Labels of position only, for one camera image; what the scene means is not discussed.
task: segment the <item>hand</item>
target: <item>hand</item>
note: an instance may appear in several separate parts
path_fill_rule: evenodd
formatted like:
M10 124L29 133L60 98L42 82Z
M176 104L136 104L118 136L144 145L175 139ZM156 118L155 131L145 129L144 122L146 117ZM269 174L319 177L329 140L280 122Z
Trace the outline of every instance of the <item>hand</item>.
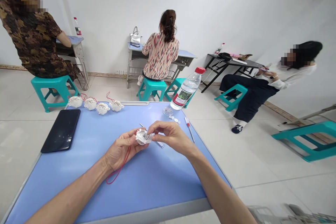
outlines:
M277 73L275 73L275 72L263 72L262 74L265 75L265 76L268 76L268 77L277 76Z
M140 128L132 129L127 133L121 134L120 137L114 141L111 147L104 154L104 162L106 163L108 169L111 169L112 172L118 170L122 166L129 146L131 146L131 151L125 163L127 163L139 151L142 151L148 147L148 144L139 145L135 140L134 134L138 129Z
M163 142L172 147L175 151L186 157L191 157L198 152L196 145L186 136L183 130L176 122L156 121L153 123L147 134L152 134L152 140Z

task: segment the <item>red bottle cap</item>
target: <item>red bottle cap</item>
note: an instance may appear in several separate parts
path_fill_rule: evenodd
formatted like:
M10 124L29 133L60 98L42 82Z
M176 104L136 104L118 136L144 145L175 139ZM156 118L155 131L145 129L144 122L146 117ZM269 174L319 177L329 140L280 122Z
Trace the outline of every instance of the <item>red bottle cap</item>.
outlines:
M204 74L205 68L197 67L196 70L195 70L195 72L199 73L199 74Z

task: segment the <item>water bottle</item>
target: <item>water bottle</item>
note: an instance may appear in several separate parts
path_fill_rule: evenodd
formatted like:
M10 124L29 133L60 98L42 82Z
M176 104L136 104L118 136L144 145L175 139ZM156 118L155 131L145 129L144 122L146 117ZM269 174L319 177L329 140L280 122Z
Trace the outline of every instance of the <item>water bottle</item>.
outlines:
M78 25L77 18L74 17L74 20L75 20L76 34L77 34L78 37L81 37L82 36L82 32L81 32L81 28Z
M170 106L173 109L180 110L186 104L186 102L198 89L201 83L201 76L204 72L205 68L197 67L195 72L184 80L180 89L170 102Z
M220 51L223 49L225 43L223 43L220 47L218 47L218 49L215 51L215 55L218 55L220 53Z

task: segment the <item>white shirt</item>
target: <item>white shirt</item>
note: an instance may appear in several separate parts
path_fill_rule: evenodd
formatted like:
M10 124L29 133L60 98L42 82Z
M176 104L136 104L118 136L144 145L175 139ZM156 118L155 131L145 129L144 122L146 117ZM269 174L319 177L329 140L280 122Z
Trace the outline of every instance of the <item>white shirt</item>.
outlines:
M255 73L254 77L258 79L264 79L268 81L268 84L270 86L282 90L288 88L290 85L293 85L302 77L312 74L316 70L316 65L304 66L300 69L288 68L289 67L287 66L282 66L280 61L278 61L277 63L273 63L269 67L269 71L275 72L279 77L279 79L274 82L272 82L272 79L270 79L268 76L265 76L263 74L257 76L257 73Z

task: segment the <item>brown patterned dress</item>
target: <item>brown patterned dress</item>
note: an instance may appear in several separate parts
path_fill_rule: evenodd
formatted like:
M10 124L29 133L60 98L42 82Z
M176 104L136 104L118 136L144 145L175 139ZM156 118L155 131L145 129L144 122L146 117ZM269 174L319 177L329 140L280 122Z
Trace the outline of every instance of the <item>brown patterned dress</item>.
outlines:
M70 61L56 54L56 37L62 30L48 12L27 12L18 15L6 0L0 0L0 19L12 38L22 66L40 78L69 75L77 79Z

